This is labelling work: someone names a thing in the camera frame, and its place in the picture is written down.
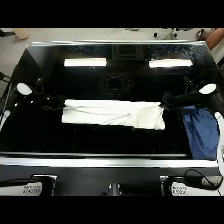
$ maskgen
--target brown object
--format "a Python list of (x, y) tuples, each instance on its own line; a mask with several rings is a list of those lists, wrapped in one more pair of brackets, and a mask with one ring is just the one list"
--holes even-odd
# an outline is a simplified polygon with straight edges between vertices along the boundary
[(30, 36), (27, 28), (12, 28), (12, 30), (20, 40), (27, 39)]
[(224, 38), (224, 28), (218, 28), (207, 37), (205, 42), (208, 45), (209, 50), (212, 50), (221, 42), (223, 38)]

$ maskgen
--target glossy black tabletop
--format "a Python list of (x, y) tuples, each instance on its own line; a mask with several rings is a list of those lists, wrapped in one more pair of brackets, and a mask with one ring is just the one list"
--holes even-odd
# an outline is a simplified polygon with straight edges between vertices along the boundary
[[(65, 66), (66, 59), (91, 58), (105, 59), (106, 66)], [(192, 66), (150, 68), (149, 61), (163, 59), (188, 59)], [(12, 109), (0, 133), (1, 151), (113, 154), (130, 153), (134, 147), (134, 153), (154, 153), (153, 147), (148, 150), (149, 136), (142, 130), (62, 124), (60, 105), (65, 99), (161, 102), (165, 92), (183, 94), (186, 77), (195, 88), (217, 77), (216, 70), (205, 42), (32, 43), (11, 81), (12, 89), (25, 83), (34, 94), (16, 103), (16, 113)], [(178, 130), (173, 135), (178, 138)], [(160, 141), (161, 134), (152, 133), (150, 144)], [(166, 153), (163, 147), (158, 148)]]

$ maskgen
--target white floor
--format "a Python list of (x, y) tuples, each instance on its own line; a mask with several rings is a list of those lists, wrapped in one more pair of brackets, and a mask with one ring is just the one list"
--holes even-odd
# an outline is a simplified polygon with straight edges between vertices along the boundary
[[(189, 31), (178, 31), (180, 40), (195, 40), (195, 34), (200, 28)], [(30, 37), (19, 40), (16, 36), (0, 39), (0, 71), (11, 77), (25, 47), (30, 42), (39, 41), (75, 41), (75, 40), (155, 40), (154, 32), (167, 30), (161, 28), (140, 28), (139, 31), (129, 31), (125, 28), (29, 28)], [(224, 56), (224, 42), (216, 47), (213, 57), (218, 62)], [(0, 85), (0, 96), (4, 85)]]

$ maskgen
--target folded white cloth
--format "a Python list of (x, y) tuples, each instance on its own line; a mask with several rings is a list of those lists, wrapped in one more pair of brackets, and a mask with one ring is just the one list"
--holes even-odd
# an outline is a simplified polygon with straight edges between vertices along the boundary
[(66, 100), (62, 123), (123, 125), (144, 129), (165, 129), (159, 102), (114, 100)]

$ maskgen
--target blue cloth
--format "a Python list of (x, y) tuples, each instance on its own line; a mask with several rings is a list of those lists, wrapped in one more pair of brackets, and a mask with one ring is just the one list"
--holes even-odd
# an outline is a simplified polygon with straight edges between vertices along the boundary
[(206, 108), (181, 109), (194, 159), (216, 160), (219, 141), (218, 123)]

